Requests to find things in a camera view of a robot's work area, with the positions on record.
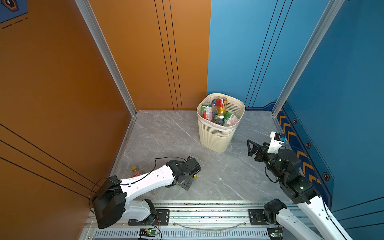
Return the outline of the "clear bottle red Qoo label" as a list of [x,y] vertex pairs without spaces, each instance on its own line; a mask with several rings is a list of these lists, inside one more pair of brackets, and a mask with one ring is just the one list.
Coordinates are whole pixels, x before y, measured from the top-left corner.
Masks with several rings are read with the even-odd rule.
[[202,117],[209,121],[209,122],[212,122],[213,121],[213,106],[212,104],[202,104],[201,106],[202,108]]

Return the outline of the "clear bottle pink label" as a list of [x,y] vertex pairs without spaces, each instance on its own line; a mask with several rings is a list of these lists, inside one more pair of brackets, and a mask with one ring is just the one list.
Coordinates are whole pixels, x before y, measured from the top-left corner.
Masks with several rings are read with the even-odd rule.
[[239,122],[239,118],[235,115],[232,114],[230,118],[224,119],[224,126],[229,127],[236,125]]

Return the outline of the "clear bottle blue label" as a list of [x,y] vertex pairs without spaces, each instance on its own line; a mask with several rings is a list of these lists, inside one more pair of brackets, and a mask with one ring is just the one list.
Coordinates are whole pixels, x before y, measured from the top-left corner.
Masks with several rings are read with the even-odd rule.
[[223,126],[224,125],[224,118],[225,118],[224,115],[216,115],[214,118],[214,123],[217,125]]

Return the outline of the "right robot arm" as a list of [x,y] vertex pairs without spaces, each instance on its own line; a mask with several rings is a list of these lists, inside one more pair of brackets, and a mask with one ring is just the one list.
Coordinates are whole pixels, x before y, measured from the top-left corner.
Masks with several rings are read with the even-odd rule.
[[301,161],[292,150],[283,148],[282,142],[274,139],[271,143],[262,145],[248,140],[247,148],[248,155],[266,165],[265,170],[274,175],[276,183],[280,185],[285,195],[306,214],[318,232],[315,233],[302,223],[287,205],[278,199],[265,204],[266,223],[280,225],[299,240],[351,239],[331,213],[320,192],[300,173]]

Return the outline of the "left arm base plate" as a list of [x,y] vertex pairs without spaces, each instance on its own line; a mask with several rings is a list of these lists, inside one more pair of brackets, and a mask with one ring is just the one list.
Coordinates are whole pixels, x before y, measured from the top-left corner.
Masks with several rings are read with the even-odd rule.
[[169,209],[159,209],[156,214],[151,214],[143,221],[129,220],[129,226],[167,226],[170,219]]

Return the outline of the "clear bottle yellow cap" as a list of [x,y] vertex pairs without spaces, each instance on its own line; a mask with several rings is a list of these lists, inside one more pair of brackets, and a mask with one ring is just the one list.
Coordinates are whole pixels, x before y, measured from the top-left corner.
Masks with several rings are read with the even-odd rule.
[[132,174],[133,174],[132,177],[135,178],[142,175],[142,172],[140,171],[139,167],[134,166],[132,167]]

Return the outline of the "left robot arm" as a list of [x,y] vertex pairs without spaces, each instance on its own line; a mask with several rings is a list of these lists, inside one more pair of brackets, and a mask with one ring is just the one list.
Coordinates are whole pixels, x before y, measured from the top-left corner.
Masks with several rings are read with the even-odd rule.
[[118,179],[117,176],[106,178],[94,196],[89,197],[89,206],[96,216],[98,228],[106,229],[121,219],[149,225],[155,221],[157,210],[151,200],[137,201],[138,197],[175,185],[189,190],[194,176],[201,171],[200,164],[193,157],[169,158],[165,165],[143,175],[129,179]]

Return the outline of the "dark green bottle yellow cap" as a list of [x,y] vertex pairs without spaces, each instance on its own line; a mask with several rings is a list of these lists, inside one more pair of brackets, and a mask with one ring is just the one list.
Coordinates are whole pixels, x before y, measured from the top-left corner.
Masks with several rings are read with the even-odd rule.
[[227,111],[227,112],[224,114],[224,118],[225,118],[225,119],[228,119],[228,118],[231,117],[232,114],[233,114],[233,113],[232,113],[231,111]]

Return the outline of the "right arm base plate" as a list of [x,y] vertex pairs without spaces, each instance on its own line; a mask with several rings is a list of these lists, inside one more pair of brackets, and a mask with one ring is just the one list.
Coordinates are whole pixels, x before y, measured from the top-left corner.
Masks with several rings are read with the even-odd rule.
[[262,209],[249,209],[249,220],[251,226],[264,226],[269,225]]

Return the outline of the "orange drink bottle red label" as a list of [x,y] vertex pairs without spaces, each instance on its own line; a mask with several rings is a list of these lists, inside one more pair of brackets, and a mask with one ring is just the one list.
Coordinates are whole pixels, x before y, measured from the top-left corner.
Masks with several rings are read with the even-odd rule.
[[219,115],[223,116],[227,113],[227,98],[218,98],[216,99],[217,112]]

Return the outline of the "clear soda water bottle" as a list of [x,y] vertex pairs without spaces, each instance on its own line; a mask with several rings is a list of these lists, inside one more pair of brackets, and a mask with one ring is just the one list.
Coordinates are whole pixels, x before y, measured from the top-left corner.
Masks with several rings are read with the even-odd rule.
[[218,114],[216,100],[213,100],[213,102],[212,102],[212,111],[213,111],[213,116],[216,116]]

